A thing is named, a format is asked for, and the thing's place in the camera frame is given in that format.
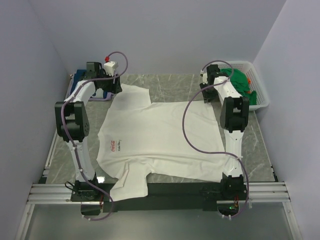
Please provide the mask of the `white t-shirt red print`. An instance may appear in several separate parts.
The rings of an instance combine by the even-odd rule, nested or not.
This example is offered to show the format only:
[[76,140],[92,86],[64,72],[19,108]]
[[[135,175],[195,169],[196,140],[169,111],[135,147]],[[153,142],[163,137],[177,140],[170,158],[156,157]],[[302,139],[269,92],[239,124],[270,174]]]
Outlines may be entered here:
[[117,201],[145,197],[147,175],[220,182],[226,158],[212,105],[151,102],[149,90],[122,85],[98,133],[99,166],[117,182]]

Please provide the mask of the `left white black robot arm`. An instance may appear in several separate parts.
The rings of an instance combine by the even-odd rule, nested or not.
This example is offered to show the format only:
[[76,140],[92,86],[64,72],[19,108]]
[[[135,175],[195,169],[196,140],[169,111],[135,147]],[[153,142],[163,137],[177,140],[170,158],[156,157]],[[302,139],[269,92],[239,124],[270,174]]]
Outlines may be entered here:
[[117,68],[118,63],[109,59],[104,64],[87,62],[86,70],[74,76],[70,95],[54,106],[57,134],[66,142],[75,166],[75,182],[71,185],[74,202],[94,200],[101,195],[89,156],[86,105],[90,99],[104,101],[122,91]]

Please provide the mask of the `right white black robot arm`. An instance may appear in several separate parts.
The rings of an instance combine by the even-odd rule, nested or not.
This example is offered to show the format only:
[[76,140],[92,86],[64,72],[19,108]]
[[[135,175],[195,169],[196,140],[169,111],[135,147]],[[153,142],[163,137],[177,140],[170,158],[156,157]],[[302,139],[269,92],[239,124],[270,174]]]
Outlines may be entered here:
[[239,161],[242,156],[242,140],[249,121],[250,101],[242,96],[231,83],[230,73],[217,64],[210,64],[201,72],[200,89],[205,103],[219,98],[221,103],[220,126],[225,136],[226,163],[222,172],[221,195],[225,198],[239,197],[246,193],[244,172]]

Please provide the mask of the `folded lilac t-shirt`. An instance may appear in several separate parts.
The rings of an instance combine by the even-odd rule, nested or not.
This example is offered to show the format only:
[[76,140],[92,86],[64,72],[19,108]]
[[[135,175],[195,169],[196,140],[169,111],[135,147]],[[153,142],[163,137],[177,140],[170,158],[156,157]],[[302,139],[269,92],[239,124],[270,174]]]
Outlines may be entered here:
[[[68,98],[75,90],[78,81],[76,80],[76,74],[70,75],[69,85],[66,93],[66,98]],[[104,92],[101,88],[95,91],[95,93],[90,97],[89,101],[95,102],[105,102],[113,99],[115,94]]]

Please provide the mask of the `green t-shirt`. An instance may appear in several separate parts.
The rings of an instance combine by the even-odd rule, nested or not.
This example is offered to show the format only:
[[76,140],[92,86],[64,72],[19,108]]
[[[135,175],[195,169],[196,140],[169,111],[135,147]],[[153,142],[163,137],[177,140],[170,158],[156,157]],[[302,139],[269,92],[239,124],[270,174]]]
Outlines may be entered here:
[[257,104],[257,92],[251,91],[251,94],[247,93],[247,91],[249,90],[248,81],[246,75],[243,72],[238,69],[234,69],[233,75],[230,78],[230,82],[240,95],[249,99],[249,104],[251,106]]

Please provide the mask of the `white plastic basket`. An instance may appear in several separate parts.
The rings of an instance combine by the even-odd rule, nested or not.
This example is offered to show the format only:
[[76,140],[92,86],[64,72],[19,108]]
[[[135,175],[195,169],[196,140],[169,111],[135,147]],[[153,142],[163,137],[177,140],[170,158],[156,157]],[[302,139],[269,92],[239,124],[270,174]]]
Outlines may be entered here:
[[228,63],[232,65],[234,69],[238,69],[250,79],[249,88],[251,91],[256,92],[256,104],[250,105],[249,110],[252,112],[260,108],[267,107],[270,103],[268,93],[264,84],[260,80],[254,65],[251,62],[244,60],[229,61]]

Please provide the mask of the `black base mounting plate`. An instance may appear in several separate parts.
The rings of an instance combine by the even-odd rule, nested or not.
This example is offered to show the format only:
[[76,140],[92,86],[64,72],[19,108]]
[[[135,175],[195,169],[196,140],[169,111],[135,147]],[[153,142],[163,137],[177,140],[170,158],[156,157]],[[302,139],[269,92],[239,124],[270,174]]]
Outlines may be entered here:
[[82,214],[118,211],[156,211],[156,210],[203,210],[216,212],[218,202],[223,202],[232,215],[238,212],[233,203],[246,200],[248,189],[244,183],[230,182],[181,182],[148,183],[148,194],[125,200],[108,198],[102,192],[86,183],[76,184],[70,201],[81,203]]

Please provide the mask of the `aluminium extrusion rail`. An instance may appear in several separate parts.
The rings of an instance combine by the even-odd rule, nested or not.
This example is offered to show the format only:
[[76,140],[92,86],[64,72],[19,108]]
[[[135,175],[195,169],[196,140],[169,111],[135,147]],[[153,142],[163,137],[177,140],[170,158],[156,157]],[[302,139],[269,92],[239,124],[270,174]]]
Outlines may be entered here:
[[[33,184],[26,203],[29,205],[80,205],[71,201],[72,191],[63,184]],[[250,182],[249,201],[251,203],[290,202],[284,182]]]

